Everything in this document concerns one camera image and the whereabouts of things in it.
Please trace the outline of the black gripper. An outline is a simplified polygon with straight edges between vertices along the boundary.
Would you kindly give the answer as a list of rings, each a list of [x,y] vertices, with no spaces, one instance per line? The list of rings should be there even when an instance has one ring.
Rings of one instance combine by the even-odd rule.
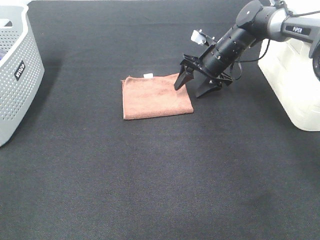
[[[207,77],[195,91],[195,97],[199,98],[207,93],[222,89],[222,83],[229,86],[233,80],[219,78],[220,75],[234,62],[234,57],[227,56],[225,52],[219,52],[215,45],[210,45],[199,56],[183,54],[179,75],[174,83],[177,91],[186,83],[194,79],[194,71],[198,71]]]

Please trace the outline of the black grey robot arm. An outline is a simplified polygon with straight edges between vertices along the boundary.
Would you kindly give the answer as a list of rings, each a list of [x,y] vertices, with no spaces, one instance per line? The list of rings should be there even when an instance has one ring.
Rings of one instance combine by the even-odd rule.
[[[310,43],[309,58],[313,71],[320,76],[320,21],[310,18],[310,13],[294,14],[283,0],[276,0],[264,6],[259,0],[252,0],[238,13],[235,24],[219,40],[194,30],[191,40],[206,46],[201,56],[184,55],[181,69],[174,83],[179,90],[194,79],[194,71],[204,76],[203,83],[195,95],[200,97],[212,91],[219,91],[223,85],[236,80],[226,69],[232,70],[235,63],[241,64],[242,53],[255,44],[268,41],[284,42],[291,39]]]

